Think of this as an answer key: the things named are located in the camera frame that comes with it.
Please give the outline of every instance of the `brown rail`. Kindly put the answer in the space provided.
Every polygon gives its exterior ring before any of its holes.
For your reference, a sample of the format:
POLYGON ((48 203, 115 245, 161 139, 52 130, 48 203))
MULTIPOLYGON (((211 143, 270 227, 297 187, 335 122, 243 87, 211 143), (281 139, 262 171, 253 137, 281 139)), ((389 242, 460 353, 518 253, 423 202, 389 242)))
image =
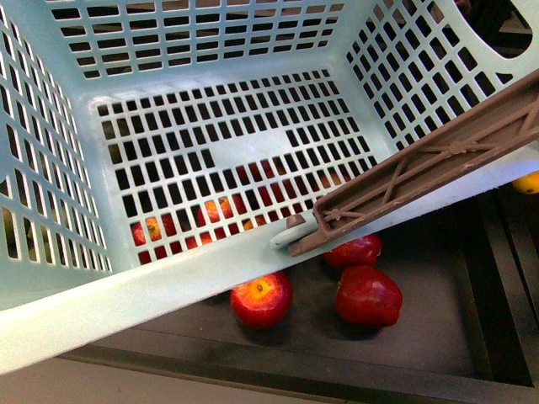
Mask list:
POLYGON ((297 256, 539 139, 539 70, 322 197, 297 256))

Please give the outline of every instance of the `apple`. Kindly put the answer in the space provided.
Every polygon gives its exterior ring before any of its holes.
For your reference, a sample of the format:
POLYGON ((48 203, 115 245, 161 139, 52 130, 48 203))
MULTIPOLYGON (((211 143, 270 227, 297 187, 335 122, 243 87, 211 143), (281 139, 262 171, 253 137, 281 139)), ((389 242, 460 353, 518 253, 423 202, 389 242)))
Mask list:
POLYGON ((322 254, 332 268, 340 270, 351 265, 373 266, 382 251, 382 240, 376 234, 356 238, 322 254))
MULTIPOLYGON (((331 188, 333 185, 341 185, 343 183, 343 181, 339 178, 339 175, 337 175, 337 173, 335 172, 330 173, 329 177, 331 178, 331 180, 326 175, 323 175, 320 178, 320 183, 322 183, 322 186, 325 189, 331 188)), ((344 175, 343 180, 345 183, 348 183, 350 181, 350 178, 344 175)))
MULTIPOLYGON (((176 227, 174 226, 174 222, 170 214, 161 216, 161 219, 163 220, 163 227, 167 236, 170 237, 177 234, 176 227)), ((159 224, 157 223, 157 219, 155 217, 147 219, 146 226, 148 233, 150 234, 150 239, 153 242, 163 238, 161 230, 159 229, 159 224)), ((133 235, 133 240, 135 241, 136 246, 146 244, 146 238, 144 237, 144 231, 142 230, 142 224, 140 222, 131 226, 131 234, 133 235)))
POLYGON ((335 309, 346 322, 365 327, 390 327, 398 320, 403 293, 383 272, 368 265, 343 271, 335 309))
MULTIPOLYGON (((231 217, 234 216, 234 213, 232 211, 232 205, 228 197, 225 196, 225 197, 219 198, 217 202, 221 206, 222 214, 225 216, 225 219, 230 219, 231 217)), ((247 212, 247 209, 245 208, 245 204, 243 203, 242 197, 239 194, 234 194, 232 196, 232 202, 236 206, 236 210, 238 214, 241 215, 247 212)), ((217 208, 217 204, 215 201, 211 200, 211 201, 205 202, 204 209, 211 223, 216 223, 221 219, 221 217, 219 216, 219 209, 217 208)), ((202 210, 201 207, 198 210, 196 219, 197 219, 197 224, 199 226, 205 226, 204 211, 202 210)))
POLYGON ((258 329, 277 325, 290 309, 294 291, 284 272, 276 272, 232 289, 232 310, 244 324, 258 329))
MULTIPOLYGON (((266 219, 261 215, 256 216, 254 219, 256 220, 257 227, 266 224, 266 219)), ((245 221, 243 223, 243 229, 244 230, 254 229, 253 222, 251 220, 245 221)))
MULTIPOLYGON (((225 238, 225 233, 222 229, 217 229, 216 234, 217 234, 217 239, 225 238)), ((213 242, 213 240, 211 239, 210 233, 208 232, 200 234, 200 240, 202 241, 202 245, 213 242)), ((189 237, 185 239, 185 244, 187 244, 187 248, 189 250, 192 250, 193 248, 197 248, 199 246, 198 242, 196 242, 196 238, 194 237, 189 237)))

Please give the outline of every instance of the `floor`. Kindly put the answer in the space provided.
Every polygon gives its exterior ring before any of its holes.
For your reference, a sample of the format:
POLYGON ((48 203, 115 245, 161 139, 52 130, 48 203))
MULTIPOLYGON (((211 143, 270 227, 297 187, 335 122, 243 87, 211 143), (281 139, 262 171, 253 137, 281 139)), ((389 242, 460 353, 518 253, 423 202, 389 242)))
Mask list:
POLYGON ((50 359, 0 376, 0 402, 9 404, 314 404, 282 396, 193 380, 174 379, 65 359, 50 359))

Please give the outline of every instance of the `orange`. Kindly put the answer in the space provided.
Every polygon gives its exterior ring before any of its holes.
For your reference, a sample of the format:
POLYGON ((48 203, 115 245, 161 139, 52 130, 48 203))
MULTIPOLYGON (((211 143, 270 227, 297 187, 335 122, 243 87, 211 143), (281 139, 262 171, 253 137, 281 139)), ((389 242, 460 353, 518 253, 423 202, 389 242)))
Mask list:
POLYGON ((521 194, 539 193, 539 171, 525 175, 513 181, 513 188, 521 194))

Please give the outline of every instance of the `plastic laundry basket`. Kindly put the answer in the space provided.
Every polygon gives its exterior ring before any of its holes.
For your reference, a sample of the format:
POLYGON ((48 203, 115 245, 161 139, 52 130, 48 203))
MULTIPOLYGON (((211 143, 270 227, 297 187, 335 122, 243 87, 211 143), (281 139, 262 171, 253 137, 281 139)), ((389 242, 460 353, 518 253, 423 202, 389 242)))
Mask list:
MULTIPOLYGON (((450 1, 0 3, 2 372, 319 254, 269 244, 539 67, 450 1)), ((531 144, 327 248, 536 170, 531 144)))

